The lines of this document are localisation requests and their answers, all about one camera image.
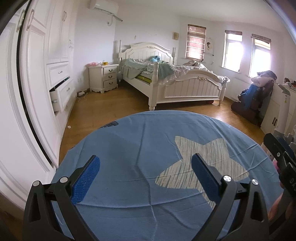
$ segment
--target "hand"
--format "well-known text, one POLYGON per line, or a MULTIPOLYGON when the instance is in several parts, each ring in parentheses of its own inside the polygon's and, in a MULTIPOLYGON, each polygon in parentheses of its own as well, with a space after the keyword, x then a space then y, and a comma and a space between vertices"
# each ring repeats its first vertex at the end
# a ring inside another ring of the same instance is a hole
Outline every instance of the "hand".
MULTIPOLYGON (((283 194, 281 194, 278 199, 274 202, 274 204, 272 205, 269 213, 268 213, 268 220, 269 221, 272 221, 277 213, 277 210, 279 208, 279 202, 282 198, 283 194)), ((286 210, 286 214, 285 214, 285 217, 286 219, 288 219, 291 214, 293 213, 293 211, 296 209, 296 202, 295 201, 292 201, 289 203, 288 207, 287 207, 287 210, 286 210)))

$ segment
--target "footboard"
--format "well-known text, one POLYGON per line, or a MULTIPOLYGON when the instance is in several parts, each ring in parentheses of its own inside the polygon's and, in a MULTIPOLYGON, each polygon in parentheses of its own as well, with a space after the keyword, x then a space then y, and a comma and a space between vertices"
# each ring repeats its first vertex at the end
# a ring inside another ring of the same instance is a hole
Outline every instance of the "footboard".
POLYGON ((171 85, 159 85, 157 103, 219 100, 223 101, 226 82, 219 83, 218 78, 201 70, 191 70, 171 85))

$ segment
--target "door handle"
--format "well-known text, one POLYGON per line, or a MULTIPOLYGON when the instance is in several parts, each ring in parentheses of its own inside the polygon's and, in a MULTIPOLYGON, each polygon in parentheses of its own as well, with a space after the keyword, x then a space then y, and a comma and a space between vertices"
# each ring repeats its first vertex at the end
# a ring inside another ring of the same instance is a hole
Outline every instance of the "door handle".
POLYGON ((30 20, 29 20, 29 23, 28 23, 28 26, 27 26, 27 31, 28 31, 28 29, 31 27, 31 24, 32 24, 32 21, 33 21, 33 18, 34 18, 34 13, 35 13, 35 10, 34 9, 32 9, 31 10, 31 13, 30 13, 30 20))
POLYGON ((20 30, 24 18, 25 18, 25 10, 23 9, 22 10, 22 13, 20 14, 20 19, 19 19, 19 21, 17 23, 17 30, 16 30, 16 32, 18 32, 20 30))
POLYGON ((63 22, 66 21, 66 18, 67 18, 67 12, 64 11, 64 17, 63 17, 63 22))

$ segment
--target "bedpost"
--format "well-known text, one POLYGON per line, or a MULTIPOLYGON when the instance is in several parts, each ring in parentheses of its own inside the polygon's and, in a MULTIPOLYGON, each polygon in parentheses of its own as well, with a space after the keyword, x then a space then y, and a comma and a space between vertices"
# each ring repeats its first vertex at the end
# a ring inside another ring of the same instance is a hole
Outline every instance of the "bedpost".
POLYGON ((156 106, 156 102, 157 102, 158 67, 159 67, 159 63, 154 62, 152 82, 150 83, 149 110, 155 110, 155 106, 156 106))
POLYGON ((172 54, 173 54, 173 65, 176 65, 176 60, 177 60, 176 49, 177 49, 177 48, 174 48, 174 49, 173 49, 173 53, 172 53, 172 54))
POLYGON ((118 64, 121 64, 121 60, 122 60, 122 47, 121 47, 121 40, 119 40, 118 64))
POLYGON ((227 84, 227 80, 224 80, 224 82, 222 84, 222 90, 221 90, 221 93, 220 93, 219 105, 221 105, 222 101, 224 100, 225 90, 226 90, 226 84, 227 84))

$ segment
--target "green blanket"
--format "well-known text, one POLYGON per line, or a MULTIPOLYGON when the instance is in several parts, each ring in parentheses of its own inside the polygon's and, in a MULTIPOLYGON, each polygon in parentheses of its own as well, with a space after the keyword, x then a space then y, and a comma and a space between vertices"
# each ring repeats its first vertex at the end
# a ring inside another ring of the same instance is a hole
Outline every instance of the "green blanket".
MULTIPOLYGON (((136 78, 143 71, 153 72, 153 62, 140 59, 128 58, 121 62, 120 71, 122 75, 128 79, 136 78)), ((169 75, 172 75, 174 71, 168 63, 159 63, 158 67, 158 79, 163 80, 169 75)))

